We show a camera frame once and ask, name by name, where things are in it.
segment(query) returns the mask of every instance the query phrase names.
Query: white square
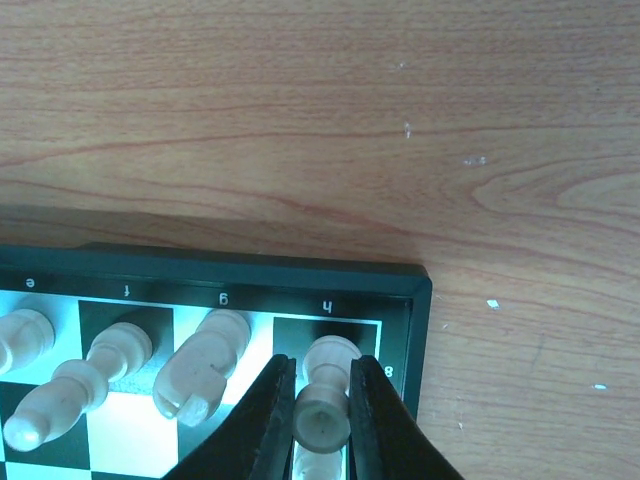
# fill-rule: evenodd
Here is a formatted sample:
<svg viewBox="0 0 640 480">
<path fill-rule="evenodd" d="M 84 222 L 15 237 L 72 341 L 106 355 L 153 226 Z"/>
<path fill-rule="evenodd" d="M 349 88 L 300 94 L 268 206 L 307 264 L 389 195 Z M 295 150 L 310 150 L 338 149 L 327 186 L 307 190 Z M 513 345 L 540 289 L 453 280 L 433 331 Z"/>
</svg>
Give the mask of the white square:
<svg viewBox="0 0 640 480">
<path fill-rule="evenodd" d="M 209 312 L 211 312 L 211 309 L 207 307 L 188 307 L 184 305 L 173 307 L 174 350 L 178 350 L 191 335 L 196 333 L 196 328 Z"/>
<path fill-rule="evenodd" d="M 82 357 L 78 299 L 64 295 L 0 291 L 0 316 L 20 308 L 31 308 L 44 314 L 53 325 L 56 341 L 50 351 L 31 365 L 5 373 L 0 378 L 3 382 L 41 385 L 51 380 L 51 374 L 62 362 Z"/>
<path fill-rule="evenodd" d="M 227 380 L 222 403 L 234 405 L 247 392 L 256 377 L 273 356 L 273 314 L 243 312 L 251 328 L 251 340 L 238 360 L 238 365 Z"/>
<path fill-rule="evenodd" d="M 9 480 L 91 480 L 91 471 L 74 468 L 31 465 L 29 463 L 5 463 Z"/>
<path fill-rule="evenodd" d="M 91 470 L 160 478 L 178 463 L 175 420 L 148 395 L 111 392 L 87 414 Z"/>
</svg>

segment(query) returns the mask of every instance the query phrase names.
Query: chess pawn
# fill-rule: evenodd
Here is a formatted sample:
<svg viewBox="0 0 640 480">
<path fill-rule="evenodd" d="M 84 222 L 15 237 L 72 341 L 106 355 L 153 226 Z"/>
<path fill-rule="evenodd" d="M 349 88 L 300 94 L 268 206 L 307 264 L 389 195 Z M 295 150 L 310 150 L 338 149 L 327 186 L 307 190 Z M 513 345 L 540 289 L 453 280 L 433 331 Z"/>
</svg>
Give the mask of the chess pawn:
<svg viewBox="0 0 640 480">
<path fill-rule="evenodd" d="M 293 411 L 293 435 L 305 449 L 327 454 L 347 443 L 351 425 L 346 391 L 351 361 L 361 356 L 353 343 L 334 335 L 311 344 L 303 362 L 309 384 L 298 395 Z"/>
<path fill-rule="evenodd" d="M 7 444 L 28 452 L 64 435 L 83 413 L 104 403 L 109 382 L 140 370 L 151 353 L 151 340 L 141 328 L 110 326 L 94 339 L 86 360 L 62 363 L 51 381 L 22 399 L 4 426 Z"/>
<path fill-rule="evenodd" d="M 190 427 L 210 418 L 250 338 L 238 312 L 209 313 L 156 377 L 153 401 L 160 413 Z"/>
<path fill-rule="evenodd" d="M 16 310 L 0 318 L 0 375 L 26 367 L 51 350 L 49 320 L 35 310 Z"/>
<path fill-rule="evenodd" d="M 293 472 L 293 478 L 304 480 L 340 480 L 342 453 L 340 450 L 328 454 L 314 453 L 298 445 Z"/>
</svg>

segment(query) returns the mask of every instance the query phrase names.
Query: white chess piece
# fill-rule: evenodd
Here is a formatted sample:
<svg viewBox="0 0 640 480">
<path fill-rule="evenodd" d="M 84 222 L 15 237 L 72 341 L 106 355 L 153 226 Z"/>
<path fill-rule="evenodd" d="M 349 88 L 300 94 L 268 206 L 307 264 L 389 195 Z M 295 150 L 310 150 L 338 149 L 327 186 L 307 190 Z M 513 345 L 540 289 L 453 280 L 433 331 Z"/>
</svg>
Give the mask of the white chess piece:
<svg viewBox="0 0 640 480">
<path fill-rule="evenodd" d="M 304 357 L 304 387 L 293 411 L 293 435 L 314 453 L 333 453 L 349 439 L 351 361 L 360 358 L 358 347 L 343 337 L 328 335 L 311 344 Z"/>
<path fill-rule="evenodd" d="M 0 375 L 26 367 L 51 350 L 53 327 L 35 310 L 16 310 L 0 318 Z"/>
<path fill-rule="evenodd" d="M 342 452 L 322 454 L 310 452 L 298 445 L 293 461 L 293 478 L 304 480 L 340 480 Z"/>
<path fill-rule="evenodd" d="M 15 450 L 28 452 L 68 432 L 83 413 L 104 403 L 113 382 L 140 370 L 152 353 L 151 340 L 136 325 L 116 323 L 91 344 L 86 360 L 68 360 L 51 381 L 29 392 L 4 426 Z"/>
<path fill-rule="evenodd" d="M 211 417 L 250 338 L 238 312 L 209 313 L 156 377 L 153 401 L 160 413 L 191 427 Z"/>
</svg>

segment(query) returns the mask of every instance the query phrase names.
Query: black square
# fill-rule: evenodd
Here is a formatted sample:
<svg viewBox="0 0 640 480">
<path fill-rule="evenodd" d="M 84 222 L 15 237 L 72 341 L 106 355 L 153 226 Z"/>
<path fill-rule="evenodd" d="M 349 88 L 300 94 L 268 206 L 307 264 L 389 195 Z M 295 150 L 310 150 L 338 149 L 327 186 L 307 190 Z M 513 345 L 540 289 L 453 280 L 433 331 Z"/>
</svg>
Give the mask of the black square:
<svg viewBox="0 0 640 480">
<path fill-rule="evenodd" d="M 296 359 L 296 373 L 302 376 L 302 362 L 311 344 L 325 335 L 351 340 L 363 355 L 375 355 L 378 326 L 358 321 L 273 319 L 273 353 Z"/>
<path fill-rule="evenodd" d="M 209 420 L 197 427 L 187 427 L 178 423 L 178 461 L 182 461 L 183 458 L 209 438 L 226 420 L 231 410 L 233 410 L 232 405 L 220 405 Z"/>
<path fill-rule="evenodd" d="M 82 356 L 86 358 L 95 337 L 114 323 L 129 322 L 142 328 L 153 343 L 153 355 L 139 372 L 110 384 L 112 392 L 151 395 L 158 371 L 173 355 L 173 310 L 106 302 L 78 302 Z"/>
<path fill-rule="evenodd" d="M 34 388 L 35 385 L 0 383 L 0 417 L 3 430 L 5 422 L 15 412 L 18 403 Z M 88 470 L 89 440 L 86 417 L 82 415 L 78 423 L 67 433 L 32 452 L 17 452 L 6 443 L 4 452 L 7 462 Z"/>
<path fill-rule="evenodd" d="M 91 480 L 155 480 L 150 477 L 136 477 L 120 473 L 91 472 Z"/>
</svg>

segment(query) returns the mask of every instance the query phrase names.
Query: wood grain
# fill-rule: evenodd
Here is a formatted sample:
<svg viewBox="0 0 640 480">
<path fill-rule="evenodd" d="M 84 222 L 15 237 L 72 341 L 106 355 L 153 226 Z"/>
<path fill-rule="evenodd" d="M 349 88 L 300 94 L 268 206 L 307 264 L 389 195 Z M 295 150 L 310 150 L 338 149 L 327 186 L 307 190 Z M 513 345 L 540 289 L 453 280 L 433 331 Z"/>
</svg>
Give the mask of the wood grain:
<svg viewBox="0 0 640 480">
<path fill-rule="evenodd" d="M 639 478 L 639 92 L 638 2 L 0 1 L 0 241 L 421 262 L 463 475 Z"/>
</svg>

